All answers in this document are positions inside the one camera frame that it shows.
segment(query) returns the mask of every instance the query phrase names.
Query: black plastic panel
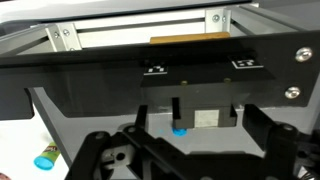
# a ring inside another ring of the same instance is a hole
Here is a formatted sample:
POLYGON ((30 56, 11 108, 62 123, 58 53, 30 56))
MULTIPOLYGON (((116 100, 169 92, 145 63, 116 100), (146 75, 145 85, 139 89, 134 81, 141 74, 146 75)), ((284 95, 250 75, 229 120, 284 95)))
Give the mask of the black plastic panel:
POLYGON ((141 104, 151 113, 170 112, 172 97, 195 108, 304 107, 319 74, 319 36, 315 31, 3 57, 0 119, 33 116, 25 91, 31 87, 44 87, 67 117, 136 114, 141 104), (304 63, 295 60, 301 47, 314 51, 304 63), (263 67, 236 69, 235 56, 250 56, 263 67), (166 66, 167 74, 144 75, 157 65, 166 66), (291 86, 302 93, 290 100, 284 93, 291 86))

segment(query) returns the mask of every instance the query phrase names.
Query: label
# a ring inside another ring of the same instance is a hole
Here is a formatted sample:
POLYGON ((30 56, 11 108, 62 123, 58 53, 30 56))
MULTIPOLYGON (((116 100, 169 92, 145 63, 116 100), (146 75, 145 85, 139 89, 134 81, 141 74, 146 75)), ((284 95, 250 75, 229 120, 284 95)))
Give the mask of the label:
POLYGON ((218 127, 219 110, 197 110, 195 111, 194 127, 218 127))
POLYGON ((250 56, 229 56, 231 63, 236 69, 263 68, 263 66, 250 56))
POLYGON ((151 75, 163 75, 168 74, 168 67, 166 66, 153 66, 146 68, 144 75, 151 76, 151 75))

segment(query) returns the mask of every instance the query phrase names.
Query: silver screw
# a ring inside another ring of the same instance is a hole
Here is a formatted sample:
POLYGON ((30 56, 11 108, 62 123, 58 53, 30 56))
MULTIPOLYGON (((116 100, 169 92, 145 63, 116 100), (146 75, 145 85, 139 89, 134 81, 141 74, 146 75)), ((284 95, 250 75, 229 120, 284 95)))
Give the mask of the silver screw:
POLYGON ((69 32, 67 29, 64 29, 64 30, 63 30, 63 34, 64 34, 65 36, 69 36, 69 35, 70 35, 70 32, 69 32))
POLYGON ((285 130, 287 130, 287 131, 292 131, 292 130, 293 130, 293 127, 290 126, 290 125, 288 125, 288 124, 283 125, 283 128, 284 128, 285 130))
POLYGON ((218 15, 218 14, 216 14, 216 15, 214 15, 213 17, 212 17, 212 21, 213 22, 218 22, 220 20, 220 16, 218 15))
POLYGON ((268 176, 268 177, 266 177, 266 180, 278 180, 278 178, 273 177, 273 176, 268 176))
POLYGON ((285 92, 285 96, 288 99, 294 99, 296 97, 298 97, 301 93, 300 88, 298 87, 290 87, 289 89, 287 89, 287 91, 285 92))
POLYGON ((128 132, 131 132, 131 133, 133 133, 133 132, 135 132, 136 131, 136 128, 135 127, 130 127, 129 129, 128 129, 128 132))
POLYGON ((298 62, 304 62, 312 57, 312 49, 309 47, 303 47, 296 53, 296 60, 298 62))
POLYGON ((60 34, 57 33, 57 32, 54 32, 54 37, 55 37, 56 39, 58 39, 58 38, 60 37, 60 34))
POLYGON ((104 133, 100 132, 96 135, 96 139, 102 139, 104 137, 104 133))
POLYGON ((209 176, 204 176, 200 180, 213 180, 213 179, 209 176))

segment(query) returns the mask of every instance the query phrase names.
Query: wooden strip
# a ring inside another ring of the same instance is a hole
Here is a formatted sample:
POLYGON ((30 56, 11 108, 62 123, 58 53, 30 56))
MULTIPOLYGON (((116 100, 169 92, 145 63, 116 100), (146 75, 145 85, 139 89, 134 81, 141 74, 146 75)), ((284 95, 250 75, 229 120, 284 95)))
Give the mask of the wooden strip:
POLYGON ((208 39, 220 39, 220 38, 228 38, 228 37, 230 37, 230 34, 228 32, 186 34, 186 35, 176 35, 176 36, 159 36, 159 37, 151 37, 150 44, 187 42, 187 41, 198 41, 198 40, 208 40, 208 39))

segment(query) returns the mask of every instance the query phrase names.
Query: blue object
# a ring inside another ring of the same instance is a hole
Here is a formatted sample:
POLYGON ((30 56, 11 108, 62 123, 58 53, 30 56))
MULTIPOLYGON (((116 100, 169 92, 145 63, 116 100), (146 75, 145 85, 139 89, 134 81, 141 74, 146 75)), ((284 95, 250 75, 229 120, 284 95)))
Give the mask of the blue object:
POLYGON ((187 134, 187 130, 186 129, 175 129, 175 128, 172 128, 172 132, 174 135, 176 136, 185 136, 187 134))
POLYGON ((54 166, 54 163, 49 158, 43 156, 38 156, 33 162, 39 169, 45 171, 51 170, 54 166))

